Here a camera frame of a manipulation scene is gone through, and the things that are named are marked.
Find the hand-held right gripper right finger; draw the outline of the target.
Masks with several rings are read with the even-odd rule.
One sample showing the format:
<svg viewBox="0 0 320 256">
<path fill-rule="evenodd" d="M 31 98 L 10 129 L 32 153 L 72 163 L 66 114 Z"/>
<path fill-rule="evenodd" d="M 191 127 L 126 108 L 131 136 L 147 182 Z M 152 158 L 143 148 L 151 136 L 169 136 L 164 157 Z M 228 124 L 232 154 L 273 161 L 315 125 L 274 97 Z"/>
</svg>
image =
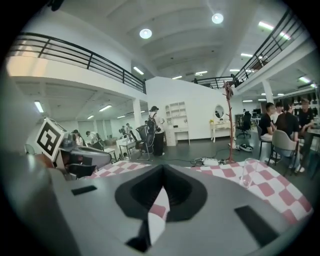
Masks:
<svg viewBox="0 0 320 256">
<path fill-rule="evenodd" d="M 208 192 L 192 169 L 176 166 L 162 166 L 162 181 L 168 202 L 167 223 L 191 220 L 204 207 Z"/>
</svg>

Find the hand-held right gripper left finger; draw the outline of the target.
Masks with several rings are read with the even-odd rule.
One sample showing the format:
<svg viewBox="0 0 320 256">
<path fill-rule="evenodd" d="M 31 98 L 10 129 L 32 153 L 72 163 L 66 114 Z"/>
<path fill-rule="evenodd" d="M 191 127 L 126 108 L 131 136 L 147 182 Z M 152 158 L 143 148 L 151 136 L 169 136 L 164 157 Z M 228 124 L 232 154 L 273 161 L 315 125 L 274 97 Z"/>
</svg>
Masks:
<svg viewBox="0 0 320 256">
<path fill-rule="evenodd" d="M 127 217 L 145 221 L 163 187 L 163 181 L 163 166 L 149 166 L 142 174 L 116 189 L 115 201 Z"/>
</svg>

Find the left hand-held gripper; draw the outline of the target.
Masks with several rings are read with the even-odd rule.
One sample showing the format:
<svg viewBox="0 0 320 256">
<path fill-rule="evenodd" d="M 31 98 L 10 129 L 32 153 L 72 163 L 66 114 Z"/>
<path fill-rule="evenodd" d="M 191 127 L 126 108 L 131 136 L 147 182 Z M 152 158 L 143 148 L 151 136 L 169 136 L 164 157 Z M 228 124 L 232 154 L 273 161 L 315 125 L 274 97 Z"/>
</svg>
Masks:
<svg viewBox="0 0 320 256">
<path fill-rule="evenodd" d="M 41 151 L 39 159 L 47 167 L 60 171 L 68 180 L 90 177 L 112 162 L 110 153 L 78 145 L 74 133 L 50 118 L 44 119 L 35 145 Z"/>
</svg>

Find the white table with faucet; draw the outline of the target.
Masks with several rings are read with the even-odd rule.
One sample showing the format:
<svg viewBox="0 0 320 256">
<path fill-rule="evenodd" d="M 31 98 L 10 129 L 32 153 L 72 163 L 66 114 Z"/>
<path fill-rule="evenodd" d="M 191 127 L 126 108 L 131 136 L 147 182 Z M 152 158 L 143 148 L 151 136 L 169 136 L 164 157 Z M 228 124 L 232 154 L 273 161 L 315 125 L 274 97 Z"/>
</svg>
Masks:
<svg viewBox="0 0 320 256">
<path fill-rule="evenodd" d="M 127 157 L 131 159 L 131 149 L 135 148 L 136 142 L 130 141 L 127 138 L 118 139 L 116 141 L 116 145 L 120 150 L 120 155 L 124 157 L 124 153 L 127 153 Z"/>
</svg>

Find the black chrome office chair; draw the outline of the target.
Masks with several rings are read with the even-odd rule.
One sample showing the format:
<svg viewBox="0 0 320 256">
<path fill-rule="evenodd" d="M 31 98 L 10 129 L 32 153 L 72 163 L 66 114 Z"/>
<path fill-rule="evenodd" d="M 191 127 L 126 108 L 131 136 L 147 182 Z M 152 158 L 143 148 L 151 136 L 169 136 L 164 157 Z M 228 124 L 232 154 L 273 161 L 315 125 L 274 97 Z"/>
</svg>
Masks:
<svg viewBox="0 0 320 256">
<path fill-rule="evenodd" d="M 137 140 L 135 145 L 136 149 L 140 152 L 137 159 L 149 161 L 150 156 L 153 153 L 153 138 L 149 135 L 146 125 L 139 126 L 136 131 L 140 137 L 140 140 Z"/>
</svg>

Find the white shelving desk unit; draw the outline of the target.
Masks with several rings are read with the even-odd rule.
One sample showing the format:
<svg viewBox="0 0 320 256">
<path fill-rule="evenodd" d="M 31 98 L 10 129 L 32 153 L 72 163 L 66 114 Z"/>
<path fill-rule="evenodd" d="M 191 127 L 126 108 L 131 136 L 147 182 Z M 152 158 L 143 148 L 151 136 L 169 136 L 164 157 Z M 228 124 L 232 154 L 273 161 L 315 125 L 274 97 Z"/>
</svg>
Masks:
<svg viewBox="0 0 320 256">
<path fill-rule="evenodd" d="M 165 106 L 165 139 L 166 145 L 175 147 L 179 141 L 190 144 L 189 124 L 184 101 L 170 103 Z"/>
</svg>

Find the white dressing table with mirror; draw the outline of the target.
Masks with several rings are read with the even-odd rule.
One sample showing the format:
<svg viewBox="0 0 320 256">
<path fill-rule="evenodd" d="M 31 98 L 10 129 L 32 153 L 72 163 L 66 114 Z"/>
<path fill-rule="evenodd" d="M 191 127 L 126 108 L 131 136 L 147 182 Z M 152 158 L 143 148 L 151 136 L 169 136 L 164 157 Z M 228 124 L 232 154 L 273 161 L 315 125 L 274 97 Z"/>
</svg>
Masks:
<svg viewBox="0 0 320 256">
<path fill-rule="evenodd" d="M 217 138 L 230 137 L 229 118 L 225 114 L 222 105 L 217 104 L 213 110 L 213 116 L 209 120 L 210 136 L 213 143 Z"/>
</svg>

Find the pink white checkered tablecloth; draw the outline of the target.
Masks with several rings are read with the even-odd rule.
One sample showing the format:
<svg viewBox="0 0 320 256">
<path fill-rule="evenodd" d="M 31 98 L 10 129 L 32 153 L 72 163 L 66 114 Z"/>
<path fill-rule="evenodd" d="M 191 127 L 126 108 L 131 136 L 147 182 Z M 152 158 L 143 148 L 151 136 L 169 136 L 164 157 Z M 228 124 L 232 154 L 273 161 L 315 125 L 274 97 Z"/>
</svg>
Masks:
<svg viewBox="0 0 320 256">
<path fill-rule="evenodd" d="M 276 170 L 262 162 L 236 162 L 226 165 L 191 167 L 192 171 L 220 177 L 239 183 L 243 170 L 256 168 L 248 191 L 264 200 L 281 213 L 293 225 L 313 213 L 306 197 Z M 162 189 L 148 213 L 150 240 L 154 244 L 165 230 L 169 206 L 169 195 Z"/>
</svg>

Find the black balcony railing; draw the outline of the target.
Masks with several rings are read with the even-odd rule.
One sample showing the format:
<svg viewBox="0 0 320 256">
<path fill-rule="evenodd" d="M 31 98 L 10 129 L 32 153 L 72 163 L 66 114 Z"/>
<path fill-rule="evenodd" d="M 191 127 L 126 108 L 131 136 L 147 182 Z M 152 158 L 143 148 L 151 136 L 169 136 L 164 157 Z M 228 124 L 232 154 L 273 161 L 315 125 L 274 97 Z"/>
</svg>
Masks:
<svg viewBox="0 0 320 256">
<path fill-rule="evenodd" d="M 224 82 L 230 82 L 233 87 L 237 87 L 270 64 L 275 57 L 306 31 L 306 27 L 298 16 L 290 8 L 287 8 L 268 37 L 240 69 L 232 71 L 229 76 L 195 78 L 192 82 L 211 89 L 221 89 Z"/>
<path fill-rule="evenodd" d="M 146 83 L 113 61 L 75 43 L 35 32 L 21 32 L 7 55 L 58 61 L 83 68 L 146 94 Z"/>
</svg>

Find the reddish wooden coat rack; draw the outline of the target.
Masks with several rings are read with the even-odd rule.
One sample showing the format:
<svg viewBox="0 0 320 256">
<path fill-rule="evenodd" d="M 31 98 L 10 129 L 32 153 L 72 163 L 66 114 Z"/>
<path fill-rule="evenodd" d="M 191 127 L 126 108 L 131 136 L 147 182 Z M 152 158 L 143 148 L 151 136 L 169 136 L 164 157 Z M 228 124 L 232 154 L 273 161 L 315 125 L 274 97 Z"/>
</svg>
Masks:
<svg viewBox="0 0 320 256">
<path fill-rule="evenodd" d="M 233 116 L 232 116 L 232 106 L 231 106 L 231 98 L 233 97 L 233 90 L 231 88 L 231 84 L 229 81 L 224 81 L 223 82 L 223 88 L 225 93 L 223 94 L 226 97 L 227 101 L 227 107 L 228 111 L 226 113 L 228 117 L 228 124 L 230 128 L 230 140 L 229 140 L 229 155 L 228 157 L 224 160 L 225 164 L 233 164 L 235 161 L 233 160 L 233 150 L 236 149 L 236 140 L 235 140 L 235 125 L 233 122 Z"/>
</svg>

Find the black swivel office chair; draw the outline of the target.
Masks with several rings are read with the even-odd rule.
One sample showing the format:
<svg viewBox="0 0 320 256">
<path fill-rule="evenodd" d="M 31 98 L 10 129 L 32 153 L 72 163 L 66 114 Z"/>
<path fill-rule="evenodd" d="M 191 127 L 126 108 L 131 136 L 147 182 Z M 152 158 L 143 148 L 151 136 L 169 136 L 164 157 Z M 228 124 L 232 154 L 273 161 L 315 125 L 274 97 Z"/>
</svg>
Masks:
<svg viewBox="0 0 320 256">
<path fill-rule="evenodd" d="M 244 115 L 241 120 L 238 121 L 237 130 L 239 130 L 237 138 L 239 136 L 243 136 L 244 138 L 246 136 L 251 137 L 250 130 L 251 130 L 251 114 L 249 111 L 245 111 Z"/>
</svg>

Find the grey dining chair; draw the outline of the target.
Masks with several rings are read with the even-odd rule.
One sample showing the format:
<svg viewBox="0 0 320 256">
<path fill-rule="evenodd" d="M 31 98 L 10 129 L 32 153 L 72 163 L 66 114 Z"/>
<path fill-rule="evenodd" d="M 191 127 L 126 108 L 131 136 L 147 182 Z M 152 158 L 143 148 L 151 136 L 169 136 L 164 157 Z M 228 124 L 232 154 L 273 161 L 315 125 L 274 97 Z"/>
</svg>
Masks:
<svg viewBox="0 0 320 256">
<path fill-rule="evenodd" d="M 299 166 L 299 142 L 293 141 L 282 130 L 275 130 L 272 135 L 270 157 L 280 155 L 289 159 L 289 166 L 295 169 Z"/>
</svg>

